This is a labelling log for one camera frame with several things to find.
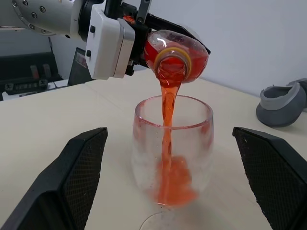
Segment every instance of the white table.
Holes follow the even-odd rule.
[[[86,229],[138,230],[160,208],[133,180],[133,113],[140,100],[158,94],[158,81],[145,70],[124,79],[96,80],[1,102],[0,225],[70,138],[107,127],[100,182]],[[183,85],[179,94],[205,101],[214,111],[214,172],[206,194],[197,202],[206,222],[204,228],[271,229],[248,185],[232,129],[246,127],[279,136],[307,159],[307,114],[290,127],[271,129],[257,120],[259,99],[251,95],[204,80]]]

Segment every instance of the red liquid in glass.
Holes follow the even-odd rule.
[[[162,113],[164,126],[172,126],[172,116],[175,99],[182,83],[195,80],[207,65],[208,54],[189,49],[191,71],[186,78],[186,68],[183,60],[177,57],[167,57],[156,70],[162,91]],[[147,42],[145,59],[148,66],[154,69],[158,51]],[[171,130],[165,129],[162,142],[161,161],[157,165],[160,188],[155,197],[158,204],[181,206],[197,198],[198,193],[191,187],[191,175],[188,164],[183,156],[172,156]]]

